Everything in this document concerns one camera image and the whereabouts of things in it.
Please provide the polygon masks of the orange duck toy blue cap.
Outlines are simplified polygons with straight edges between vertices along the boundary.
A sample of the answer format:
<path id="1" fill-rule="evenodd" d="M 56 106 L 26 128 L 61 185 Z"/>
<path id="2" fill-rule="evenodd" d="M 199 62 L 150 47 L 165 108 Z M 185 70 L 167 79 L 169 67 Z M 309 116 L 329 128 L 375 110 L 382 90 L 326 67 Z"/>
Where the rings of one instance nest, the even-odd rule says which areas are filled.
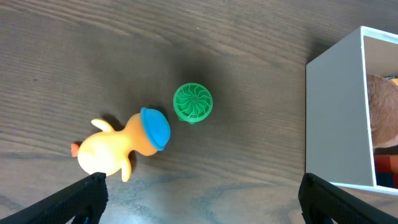
<path id="1" fill-rule="evenodd" d="M 132 151 L 152 156 L 164 150 L 171 135 L 167 118 L 159 110 L 151 108 L 141 108 L 120 131 L 103 119 L 93 119 L 91 124 L 100 132 L 92 134 L 81 144 L 71 144 L 72 157 L 78 159 L 80 167 L 88 174 L 102 172 L 110 176 L 121 171 L 123 182 L 131 178 L 129 155 Z"/>

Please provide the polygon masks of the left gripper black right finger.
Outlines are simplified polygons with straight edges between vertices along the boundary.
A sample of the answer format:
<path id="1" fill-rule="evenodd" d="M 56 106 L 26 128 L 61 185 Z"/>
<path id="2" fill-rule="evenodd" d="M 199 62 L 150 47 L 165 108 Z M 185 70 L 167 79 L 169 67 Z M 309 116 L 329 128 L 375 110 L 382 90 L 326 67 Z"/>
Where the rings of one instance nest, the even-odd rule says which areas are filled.
<path id="1" fill-rule="evenodd" d="M 397 224 L 397 218 L 312 173 L 303 175 L 298 192 L 306 224 Z"/>

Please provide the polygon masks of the yellow grey toy truck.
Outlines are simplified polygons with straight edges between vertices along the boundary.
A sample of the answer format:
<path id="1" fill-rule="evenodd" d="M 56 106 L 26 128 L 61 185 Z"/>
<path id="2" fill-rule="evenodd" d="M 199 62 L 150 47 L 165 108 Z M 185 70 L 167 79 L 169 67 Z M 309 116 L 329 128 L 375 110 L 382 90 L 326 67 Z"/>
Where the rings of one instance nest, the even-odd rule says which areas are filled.
<path id="1" fill-rule="evenodd" d="M 390 77 L 386 77 L 386 79 L 391 80 L 391 81 L 394 82 L 396 85 L 398 85 L 398 77 L 390 76 Z"/>

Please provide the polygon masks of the green ribbed round toy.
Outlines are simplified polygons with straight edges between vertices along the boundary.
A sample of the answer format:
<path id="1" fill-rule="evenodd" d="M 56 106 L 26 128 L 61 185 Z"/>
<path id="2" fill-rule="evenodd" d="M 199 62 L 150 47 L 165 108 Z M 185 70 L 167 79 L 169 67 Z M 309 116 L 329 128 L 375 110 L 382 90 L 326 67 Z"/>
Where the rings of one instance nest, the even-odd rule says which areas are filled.
<path id="1" fill-rule="evenodd" d="M 179 120 L 195 124 L 203 121 L 211 113 L 213 98 L 203 85 L 186 83 L 175 92 L 173 107 Z"/>

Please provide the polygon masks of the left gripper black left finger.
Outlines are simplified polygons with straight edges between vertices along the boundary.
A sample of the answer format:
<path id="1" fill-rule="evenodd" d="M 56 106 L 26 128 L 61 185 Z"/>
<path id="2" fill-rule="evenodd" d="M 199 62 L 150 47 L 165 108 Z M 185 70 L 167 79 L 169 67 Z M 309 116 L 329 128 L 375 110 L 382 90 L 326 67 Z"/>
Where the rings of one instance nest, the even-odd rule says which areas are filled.
<path id="1" fill-rule="evenodd" d="M 106 174 L 96 172 L 1 219 L 10 224 L 98 224 L 108 202 Z"/>

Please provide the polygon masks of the brown plush bear toy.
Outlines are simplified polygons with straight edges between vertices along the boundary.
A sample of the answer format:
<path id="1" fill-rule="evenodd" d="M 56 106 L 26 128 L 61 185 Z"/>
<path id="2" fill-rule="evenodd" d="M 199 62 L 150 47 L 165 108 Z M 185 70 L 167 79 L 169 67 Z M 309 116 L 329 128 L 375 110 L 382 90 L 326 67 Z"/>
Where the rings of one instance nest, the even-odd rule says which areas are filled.
<path id="1" fill-rule="evenodd" d="M 379 75 L 367 76 L 373 148 L 397 145 L 397 84 Z"/>

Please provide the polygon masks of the white cardboard box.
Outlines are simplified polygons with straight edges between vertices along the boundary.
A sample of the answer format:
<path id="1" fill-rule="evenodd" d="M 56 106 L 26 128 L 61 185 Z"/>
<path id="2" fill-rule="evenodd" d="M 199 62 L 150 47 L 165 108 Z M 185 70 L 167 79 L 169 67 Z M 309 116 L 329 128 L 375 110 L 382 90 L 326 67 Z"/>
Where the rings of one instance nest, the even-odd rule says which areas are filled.
<path id="1" fill-rule="evenodd" d="M 361 26 L 306 65 L 305 170 L 339 187 L 377 184 L 366 76 L 397 75 L 397 35 Z"/>

